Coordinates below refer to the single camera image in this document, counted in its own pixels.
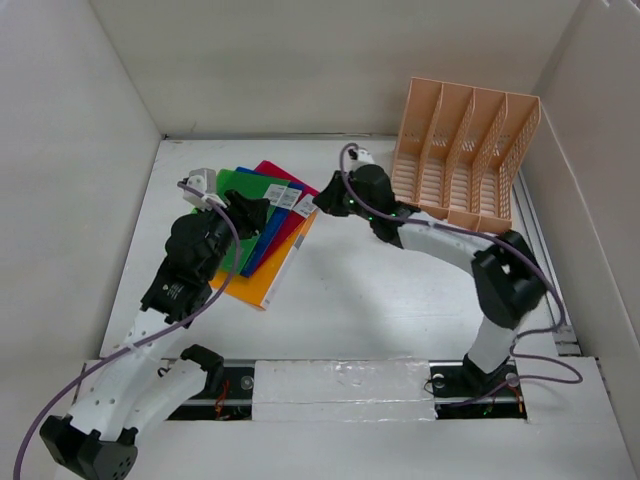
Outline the green clip file folder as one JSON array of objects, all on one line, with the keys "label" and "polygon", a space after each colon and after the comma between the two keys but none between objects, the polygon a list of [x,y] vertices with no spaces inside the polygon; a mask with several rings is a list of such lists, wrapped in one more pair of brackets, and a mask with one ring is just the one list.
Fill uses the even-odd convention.
[{"label": "green clip file folder", "polygon": [[[221,169],[217,172],[216,177],[217,195],[223,200],[228,199],[230,190],[237,191],[249,200],[268,199],[270,206],[266,210],[265,227],[273,215],[276,205],[283,195],[289,182],[286,180],[258,175],[255,173],[246,173],[239,170]],[[254,234],[251,238],[243,239],[240,242],[241,256],[236,269],[236,275],[240,274],[244,269],[247,261],[251,258],[252,252],[262,234]],[[231,247],[224,260],[221,263],[220,270],[228,272],[233,267],[235,261],[235,242],[232,240]]]}]

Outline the blue clip file folder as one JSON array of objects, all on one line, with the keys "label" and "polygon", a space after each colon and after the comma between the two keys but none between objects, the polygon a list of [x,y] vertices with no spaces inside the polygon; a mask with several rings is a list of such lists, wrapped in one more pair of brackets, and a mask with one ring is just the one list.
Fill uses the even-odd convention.
[{"label": "blue clip file folder", "polygon": [[[257,173],[255,169],[251,170],[245,167],[236,168],[236,170],[239,170],[241,172],[244,171],[246,173],[255,173],[258,175],[264,175],[264,174]],[[255,273],[255,271],[257,270],[256,268],[257,263],[259,262],[262,254],[265,252],[266,248],[269,246],[271,242],[271,235],[277,231],[278,227],[283,221],[284,214],[282,213],[282,209],[280,208],[280,206],[281,205],[276,205],[275,211],[271,216],[268,224],[266,225],[265,230],[261,234],[255,246],[255,249],[252,252],[251,258],[247,261],[244,269],[242,270],[241,275],[243,277],[250,277]]]}]

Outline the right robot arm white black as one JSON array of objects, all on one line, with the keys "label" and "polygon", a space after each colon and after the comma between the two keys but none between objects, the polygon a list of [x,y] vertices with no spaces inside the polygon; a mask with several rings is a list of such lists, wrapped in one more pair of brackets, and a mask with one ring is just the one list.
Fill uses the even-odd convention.
[{"label": "right robot arm white black", "polygon": [[463,357],[461,377],[472,395],[494,388],[523,318],[547,292],[524,238],[513,230],[492,236],[449,227],[397,199],[388,175],[373,164],[347,175],[335,171],[313,204],[335,217],[357,215],[369,222],[381,241],[435,257],[473,278],[483,318]]}]

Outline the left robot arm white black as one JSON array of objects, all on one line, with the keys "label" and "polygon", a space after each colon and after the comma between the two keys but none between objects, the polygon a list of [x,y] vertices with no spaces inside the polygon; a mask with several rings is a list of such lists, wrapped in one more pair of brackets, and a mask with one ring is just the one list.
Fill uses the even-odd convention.
[{"label": "left robot arm white black", "polygon": [[126,478],[146,431],[187,399],[222,387],[224,359],[203,346],[187,347],[165,373],[161,361],[218,297],[211,280],[229,251],[264,230],[270,203],[235,190],[222,202],[191,187],[185,193],[198,210],[173,223],[123,346],[92,367],[95,382],[66,415],[40,428],[53,459],[82,479]]}]

